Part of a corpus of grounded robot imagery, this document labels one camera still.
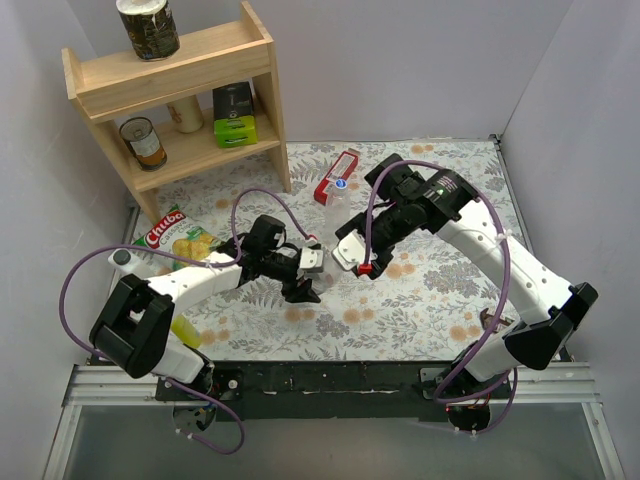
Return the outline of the clear plastic bottle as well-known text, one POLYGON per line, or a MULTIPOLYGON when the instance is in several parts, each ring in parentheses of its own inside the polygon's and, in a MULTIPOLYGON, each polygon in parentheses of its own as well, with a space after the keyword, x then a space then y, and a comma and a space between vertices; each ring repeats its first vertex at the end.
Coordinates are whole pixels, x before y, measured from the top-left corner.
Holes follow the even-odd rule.
POLYGON ((325 238, 333 240, 335 232, 350 218, 350 196, 348 185, 344 190, 336 188, 335 183, 330 186, 325 205, 325 238))

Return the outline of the clear bottle with red label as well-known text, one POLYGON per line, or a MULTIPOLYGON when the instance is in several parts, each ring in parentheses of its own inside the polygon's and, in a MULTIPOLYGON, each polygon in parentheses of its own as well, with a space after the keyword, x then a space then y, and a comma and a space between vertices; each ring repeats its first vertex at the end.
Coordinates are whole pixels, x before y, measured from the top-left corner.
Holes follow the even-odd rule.
POLYGON ((323 260, 322 271, 313 275, 313 289, 318 295, 322 295, 337 286, 346 274, 347 271, 329 254, 323 260))

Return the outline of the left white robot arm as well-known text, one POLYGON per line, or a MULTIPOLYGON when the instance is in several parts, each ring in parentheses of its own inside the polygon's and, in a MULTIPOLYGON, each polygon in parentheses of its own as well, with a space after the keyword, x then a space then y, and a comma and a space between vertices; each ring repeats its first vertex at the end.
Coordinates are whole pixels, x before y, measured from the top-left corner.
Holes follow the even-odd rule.
POLYGON ((284 224, 268 215, 249 232, 214 250, 205 265, 141 279, 124 276, 108 298, 89 339, 103 356, 130 377, 170 377, 193 400, 205 398, 213 386, 210 361, 170 333, 183 311, 209 297, 234 290, 261 276, 281 283, 288 303, 318 303, 311 276, 323 271, 325 255, 315 240, 297 247, 285 241, 284 224))

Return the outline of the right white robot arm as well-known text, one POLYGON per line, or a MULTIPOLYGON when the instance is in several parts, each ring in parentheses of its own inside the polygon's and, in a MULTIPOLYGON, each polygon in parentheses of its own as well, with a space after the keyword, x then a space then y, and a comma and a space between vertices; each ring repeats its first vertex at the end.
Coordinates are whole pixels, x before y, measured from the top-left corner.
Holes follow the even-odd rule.
POLYGON ((553 273, 507 233, 485 195, 451 169, 434 166, 424 178, 420 162, 393 154, 365 177, 367 208, 341 225, 333 256, 346 271, 371 280, 390 264, 393 250, 422 230, 470 260, 500 290, 496 309, 511 303, 519 320, 480 340, 445 371, 440 392, 475 397, 502 374, 525 366, 543 370, 579 328, 598 298, 589 283, 553 273))

